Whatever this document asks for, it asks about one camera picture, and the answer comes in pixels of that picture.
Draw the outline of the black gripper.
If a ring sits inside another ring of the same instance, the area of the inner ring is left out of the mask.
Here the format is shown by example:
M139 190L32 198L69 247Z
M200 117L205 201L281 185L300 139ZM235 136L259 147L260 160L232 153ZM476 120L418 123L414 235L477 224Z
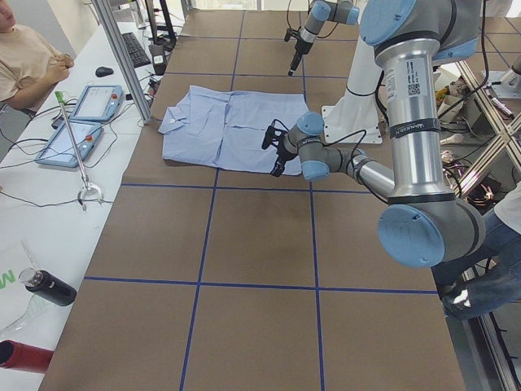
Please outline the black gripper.
M302 60L302 56L307 55L310 52L312 46L313 46L312 42L307 42L300 38L298 38L296 40L296 44L295 44L296 52L291 61L290 68L287 73L288 76L291 77L295 74L295 72L297 71L297 69L300 65L300 62Z
M274 167L270 171L270 174L276 178L279 178L285 171L285 166L288 161L294 160L297 155L289 152L285 147L280 147L277 150L277 160L274 163Z

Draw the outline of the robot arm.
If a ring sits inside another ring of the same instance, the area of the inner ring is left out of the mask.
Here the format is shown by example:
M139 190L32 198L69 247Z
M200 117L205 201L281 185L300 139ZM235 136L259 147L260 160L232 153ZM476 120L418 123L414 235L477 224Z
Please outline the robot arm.
M307 112L289 130L265 131L262 147L277 153L272 175L299 159L310 182L342 172L383 197L379 241L403 265L432 267L476 251L484 221L444 183L433 68L475 52L483 11L481 1L370 1L364 9L350 1L313 2L305 25L287 30L296 39L290 68L297 69L327 21L358 24L386 87L393 166L354 148L326 145L324 120Z
M337 3L312 1L305 24L298 29L293 29L289 26L284 36L285 42L289 42L292 37L296 40L295 54L292 58L288 75L292 76L296 72L302 58L310 52L326 22L355 25L360 14L361 9L355 6L352 1L340 1Z

